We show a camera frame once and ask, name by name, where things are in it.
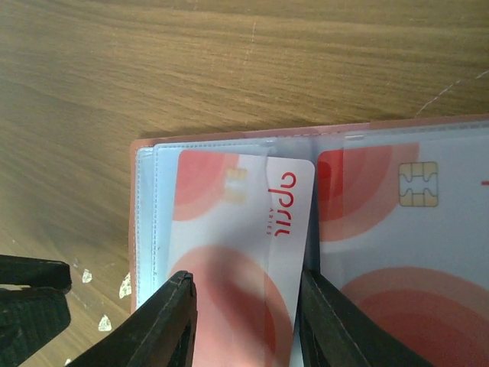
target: red logo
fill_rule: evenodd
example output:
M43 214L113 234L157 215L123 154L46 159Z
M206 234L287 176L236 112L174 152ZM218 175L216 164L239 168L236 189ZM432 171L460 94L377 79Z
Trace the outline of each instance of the red logo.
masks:
M280 185L281 190L268 189L269 193L279 195L278 203L282 206L281 209L274 212L274 208L270 208L268 212L268 225L267 234L271 235L274 227L276 228L274 236L278 235L289 235L290 234L290 224L292 222L292 215L290 214L288 208L293 205L293 194L287 189L292 189L296 186L297 177L292 172L286 172L282 175L283 183Z

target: card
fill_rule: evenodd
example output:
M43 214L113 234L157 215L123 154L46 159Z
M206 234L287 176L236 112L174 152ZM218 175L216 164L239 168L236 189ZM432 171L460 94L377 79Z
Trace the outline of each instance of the card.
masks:
M480 131L318 159L322 273L434 365L489 365L488 158Z
M168 275L194 274L194 366L289 365L314 174L297 159L180 154Z

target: wooden surface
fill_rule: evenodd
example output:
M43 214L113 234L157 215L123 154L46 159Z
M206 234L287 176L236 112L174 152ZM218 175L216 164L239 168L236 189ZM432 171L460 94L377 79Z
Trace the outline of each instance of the wooden surface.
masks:
M0 0L0 252L74 283L25 365L128 316L132 140L489 112L488 27L485 0Z

